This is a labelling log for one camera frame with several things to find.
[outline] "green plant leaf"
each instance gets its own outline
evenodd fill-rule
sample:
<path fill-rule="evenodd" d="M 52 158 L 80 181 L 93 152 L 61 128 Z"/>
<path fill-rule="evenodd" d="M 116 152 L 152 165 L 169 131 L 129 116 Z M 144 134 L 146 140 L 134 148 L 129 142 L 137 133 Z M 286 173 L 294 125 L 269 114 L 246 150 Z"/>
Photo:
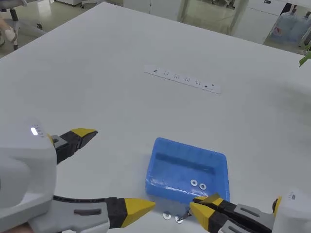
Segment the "green plant leaf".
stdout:
<path fill-rule="evenodd" d="M 308 51 L 311 48 L 311 44 L 308 44 L 307 46 L 305 46 L 305 51 Z"/>
<path fill-rule="evenodd" d="M 311 58 L 311 52 L 308 53 L 305 57 L 303 57 L 300 61 L 299 61 L 299 67 L 301 67 L 308 59 Z"/>

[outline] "led light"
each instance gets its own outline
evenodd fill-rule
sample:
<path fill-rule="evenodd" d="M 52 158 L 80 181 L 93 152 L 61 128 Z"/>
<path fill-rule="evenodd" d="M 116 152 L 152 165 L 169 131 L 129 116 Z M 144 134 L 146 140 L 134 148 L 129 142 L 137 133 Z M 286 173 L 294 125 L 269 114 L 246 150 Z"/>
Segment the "led light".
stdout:
<path fill-rule="evenodd" d="M 31 132 L 33 133 L 34 136 L 38 135 L 38 132 L 34 127 L 31 127 Z"/>

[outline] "floor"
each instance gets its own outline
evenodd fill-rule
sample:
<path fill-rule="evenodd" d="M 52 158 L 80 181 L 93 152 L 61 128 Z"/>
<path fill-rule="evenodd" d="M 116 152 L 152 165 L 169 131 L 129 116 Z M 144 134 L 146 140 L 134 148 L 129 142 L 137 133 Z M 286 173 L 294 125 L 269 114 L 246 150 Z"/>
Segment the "floor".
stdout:
<path fill-rule="evenodd" d="M 19 6 L 15 9 L 19 19 L 33 21 L 34 25 L 40 22 L 43 26 L 43 30 L 48 32 L 82 14 L 87 10 L 87 7 L 82 10 L 80 6 L 71 6 L 54 0 L 42 0 L 31 2 L 27 7 Z M 9 12 L 0 14 L 3 18 L 11 17 Z M 30 34 L 26 35 L 21 31 L 18 36 L 18 43 L 20 46 L 23 46 L 34 39 L 36 39 L 36 36 Z M 8 42 L 5 43 L 5 45 L 0 48 L 0 58 L 12 51 L 12 44 Z"/>
<path fill-rule="evenodd" d="M 110 1 L 118 5 L 122 5 L 123 2 L 123 0 Z M 236 0 L 236 5 L 238 5 L 240 1 L 241 0 Z M 40 0 L 29 3 L 27 7 L 17 7 L 16 11 L 19 19 L 33 21 L 34 25 L 39 22 L 42 24 L 43 30 L 48 32 L 82 14 L 91 7 L 92 6 L 89 4 L 85 9 L 81 9 L 79 5 L 71 6 L 54 0 Z M 235 9 L 226 8 L 223 4 L 212 5 L 211 0 L 188 0 L 184 14 L 181 16 L 181 21 L 189 25 L 230 35 L 230 25 L 232 24 L 235 13 Z M 9 12 L 0 12 L 0 15 L 3 18 L 11 17 Z M 21 31 L 18 36 L 19 46 L 26 45 L 36 38 L 37 37 L 34 35 L 25 34 L 25 32 Z M 298 46 L 278 44 L 269 39 L 267 39 L 264 44 L 270 47 L 303 54 L 302 49 Z M 0 48 L 0 58 L 12 51 L 12 44 L 8 42 L 5 43 L 5 45 Z"/>

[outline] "robotic arm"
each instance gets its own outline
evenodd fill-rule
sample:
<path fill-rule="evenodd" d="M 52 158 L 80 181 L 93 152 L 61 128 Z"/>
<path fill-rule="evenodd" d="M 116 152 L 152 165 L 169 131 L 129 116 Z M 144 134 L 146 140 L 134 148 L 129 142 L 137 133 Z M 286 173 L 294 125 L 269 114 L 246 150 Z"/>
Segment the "robotic arm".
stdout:
<path fill-rule="evenodd" d="M 141 199 L 70 199 L 54 195 L 56 165 L 84 147 L 96 130 L 46 134 L 36 120 L 0 132 L 0 232 L 28 222 L 34 233 L 106 232 L 149 212 Z"/>
<path fill-rule="evenodd" d="M 197 197 L 180 218 L 194 215 L 210 233 L 310 233 L 310 198 L 299 190 L 278 197 L 273 213 L 267 214 L 246 205 L 235 205 L 217 194 Z"/>

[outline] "power strip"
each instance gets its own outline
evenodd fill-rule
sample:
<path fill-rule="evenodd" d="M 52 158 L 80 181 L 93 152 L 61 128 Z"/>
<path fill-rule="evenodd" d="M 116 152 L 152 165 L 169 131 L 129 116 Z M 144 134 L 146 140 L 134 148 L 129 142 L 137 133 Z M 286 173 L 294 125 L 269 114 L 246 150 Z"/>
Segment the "power strip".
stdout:
<path fill-rule="evenodd" d="M 182 74 L 177 74 L 176 72 L 172 72 L 157 66 L 145 66 L 144 72 L 156 75 L 164 79 L 182 83 L 188 86 L 193 86 L 216 94 L 221 94 L 220 87 L 213 83 L 202 83 L 200 80 L 196 78 L 192 78 Z"/>

